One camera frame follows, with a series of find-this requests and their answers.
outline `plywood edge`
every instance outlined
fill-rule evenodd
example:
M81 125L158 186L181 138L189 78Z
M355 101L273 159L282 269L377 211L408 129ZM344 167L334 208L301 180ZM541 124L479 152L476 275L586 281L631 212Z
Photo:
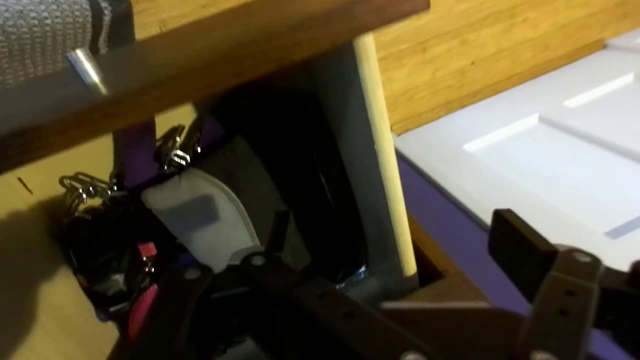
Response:
M404 276L412 277L416 274L417 268L373 34L360 36L353 42L353 46L371 133L378 153L378 166L394 228L400 265Z
M578 48L570 49L563 55L549 61L545 61L531 69L519 72L518 74L500 80L478 91L472 92L463 97L459 97L441 106L425 111L420 115L394 124L392 126L392 131L397 135L401 135L407 131L411 131L417 127L428 124L454 111L458 111L466 106L475 104L476 102L497 95L505 90L509 90L510 88L518 86L529 80L537 78L538 76L542 76L548 72L552 72L553 70L557 70L565 65L577 61L585 56L593 54L596 51L602 50L604 48L604 43L604 39L598 39L582 45Z

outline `wooden shelf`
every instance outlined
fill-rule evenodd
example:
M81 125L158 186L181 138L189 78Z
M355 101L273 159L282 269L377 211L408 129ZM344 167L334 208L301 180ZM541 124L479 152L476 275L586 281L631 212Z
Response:
M218 94L428 8L428 0L260 0L97 59L107 96L72 69L0 93L0 172Z

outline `white cabinet door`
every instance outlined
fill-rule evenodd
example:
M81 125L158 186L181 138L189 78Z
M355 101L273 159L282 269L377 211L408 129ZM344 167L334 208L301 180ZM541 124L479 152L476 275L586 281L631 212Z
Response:
M511 208L554 243L640 259L640 33L396 138L487 224Z

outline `wooden wall panel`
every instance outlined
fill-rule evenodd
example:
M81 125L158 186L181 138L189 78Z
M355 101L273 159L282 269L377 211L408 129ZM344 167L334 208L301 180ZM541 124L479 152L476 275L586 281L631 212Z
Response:
M375 33L400 134L573 62L640 26L638 0L434 0Z

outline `metal screw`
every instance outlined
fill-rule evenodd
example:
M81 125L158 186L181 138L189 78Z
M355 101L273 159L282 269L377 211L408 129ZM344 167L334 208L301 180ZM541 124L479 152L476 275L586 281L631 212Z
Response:
M573 256L577 261L580 261L581 263L588 263L591 261L591 256L583 253L582 251L574 251Z
M251 264L253 266L262 266L266 262L267 262L267 259L265 259L264 256L262 255L256 255L251 258Z
M535 350L531 352L531 360L559 360L557 356L544 350Z
M188 268L184 272L184 278L187 279L187 280L193 280L193 279L199 278L200 274L202 274L200 269L198 269L198 268Z
M417 351L405 351L400 355L400 360L427 360L427 358Z

